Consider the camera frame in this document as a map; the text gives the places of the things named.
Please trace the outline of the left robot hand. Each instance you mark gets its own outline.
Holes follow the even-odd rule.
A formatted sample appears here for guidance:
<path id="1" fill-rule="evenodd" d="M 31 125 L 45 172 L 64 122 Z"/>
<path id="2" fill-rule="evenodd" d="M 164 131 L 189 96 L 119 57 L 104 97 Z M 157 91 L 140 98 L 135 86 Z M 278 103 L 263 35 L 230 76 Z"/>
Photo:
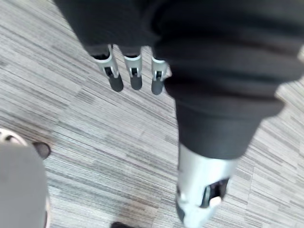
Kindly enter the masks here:
<path id="1" fill-rule="evenodd" d="M 175 205 L 187 228 L 215 214 L 261 122 L 284 107 L 278 87 L 304 65 L 301 0 L 57 0 L 86 52 L 116 92 L 124 57 L 142 87 L 141 48 L 152 49 L 152 93 L 175 100 L 179 131 Z"/>

